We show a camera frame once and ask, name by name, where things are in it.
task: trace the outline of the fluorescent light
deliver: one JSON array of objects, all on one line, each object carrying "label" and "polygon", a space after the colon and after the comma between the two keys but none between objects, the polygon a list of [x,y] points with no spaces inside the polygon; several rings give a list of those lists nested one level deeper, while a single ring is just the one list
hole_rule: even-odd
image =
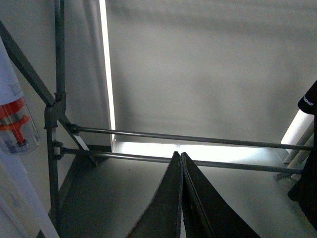
[{"label": "fluorescent light", "polygon": [[108,25],[107,25],[107,14],[106,14],[106,0],[99,0],[99,6],[100,6],[100,15],[101,15],[101,27],[102,27],[102,34],[103,34],[105,64],[106,64],[106,82],[107,82],[108,102],[109,102],[110,129],[115,130]]},{"label": "fluorescent light", "polygon": [[281,143],[282,144],[297,144],[299,139],[302,137],[308,126],[314,119],[313,115],[306,114],[299,110],[294,117],[291,125],[287,129]]}]

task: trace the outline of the red cap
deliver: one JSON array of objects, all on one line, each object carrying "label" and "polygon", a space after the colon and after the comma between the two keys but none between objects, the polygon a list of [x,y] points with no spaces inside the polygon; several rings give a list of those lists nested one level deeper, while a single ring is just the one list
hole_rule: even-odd
[{"label": "red cap", "polygon": [[23,97],[19,98],[18,100],[4,104],[0,106],[0,119],[6,118],[17,111],[19,111],[22,107],[24,107],[25,102]]}]

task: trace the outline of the white tube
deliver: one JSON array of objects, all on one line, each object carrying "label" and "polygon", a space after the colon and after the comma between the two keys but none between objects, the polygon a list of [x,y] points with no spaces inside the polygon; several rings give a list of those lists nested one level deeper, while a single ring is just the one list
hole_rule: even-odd
[{"label": "white tube", "polygon": [[[312,135],[305,146],[312,146],[314,143],[314,135]],[[298,152],[298,154],[295,156],[295,158],[291,161],[291,163],[287,166],[288,168],[297,168],[300,164],[302,164],[307,157],[309,156],[310,151],[307,150],[301,150]]]},{"label": "white tube", "polygon": [[294,117],[291,125],[287,129],[281,143],[297,145],[298,141],[300,140],[304,132],[308,129],[313,120],[313,115],[306,114],[299,110]]},{"label": "white tube", "polygon": [[12,223],[16,226],[16,228],[19,230],[19,232],[26,238],[31,238],[31,236],[28,234],[28,232],[25,230],[22,223],[19,221],[19,219],[16,217],[16,215],[12,212],[10,207],[7,205],[5,200],[0,196],[0,208],[6,213],[6,215],[10,218]]},{"label": "white tube", "polygon": [[38,198],[26,170],[17,156],[9,156],[0,150],[0,166],[17,189],[19,196],[29,206],[46,238],[59,238],[49,216]]}]

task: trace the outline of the metal bracket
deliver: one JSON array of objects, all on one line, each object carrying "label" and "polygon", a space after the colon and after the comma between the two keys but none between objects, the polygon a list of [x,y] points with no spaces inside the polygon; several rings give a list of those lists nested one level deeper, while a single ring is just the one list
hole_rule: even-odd
[{"label": "metal bracket", "polygon": [[44,129],[57,127],[57,120],[60,119],[66,111],[66,97],[63,97],[62,101],[56,102],[53,106],[45,107],[44,120],[45,127]]},{"label": "metal bracket", "polygon": [[77,124],[69,123],[69,124],[67,124],[67,127],[74,134],[78,134],[79,133],[79,126]]},{"label": "metal bracket", "polygon": [[63,151],[63,143],[59,141],[53,141],[53,146],[54,146],[54,157],[56,160],[61,160],[64,156],[64,151]]}]

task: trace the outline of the white wall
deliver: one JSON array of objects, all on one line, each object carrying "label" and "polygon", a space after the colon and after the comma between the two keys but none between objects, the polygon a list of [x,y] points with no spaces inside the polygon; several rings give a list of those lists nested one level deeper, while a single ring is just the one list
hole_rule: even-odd
[{"label": "white wall", "polygon": [[[0,19],[30,61],[38,75],[53,94],[55,88],[55,36],[53,1],[0,1]],[[50,190],[47,161],[46,131],[44,130],[45,104],[16,70],[24,97],[36,128],[40,146],[32,153],[22,156],[28,176],[47,211],[50,209]],[[75,143],[59,126],[57,137],[66,146]],[[72,163],[73,156],[65,156],[59,163],[60,186]]]},{"label": "white wall", "polygon": [[[99,0],[65,1],[66,88],[73,122],[108,128],[105,57]],[[110,137],[81,136],[87,144],[110,145]]]},{"label": "white wall", "polygon": [[[107,127],[106,95],[103,80],[103,52],[98,26],[97,0],[65,1],[66,18],[66,91],[68,109],[66,115],[71,122],[80,125]],[[13,36],[38,75],[53,94],[55,87],[55,32],[54,1],[1,0],[0,19]],[[49,175],[47,161],[46,131],[44,130],[45,104],[16,70],[25,94],[25,100],[41,137],[36,151],[22,157],[28,176],[47,211],[50,209]],[[84,120],[87,115],[93,118]],[[57,128],[57,139],[66,147],[77,148],[61,125]],[[101,144],[109,144],[105,137]],[[64,156],[58,162],[59,186],[61,186],[74,156]]]},{"label": "white wall", "polygon": [[315,8],[108,0],[117,129],[279,143],[316,80]]}]

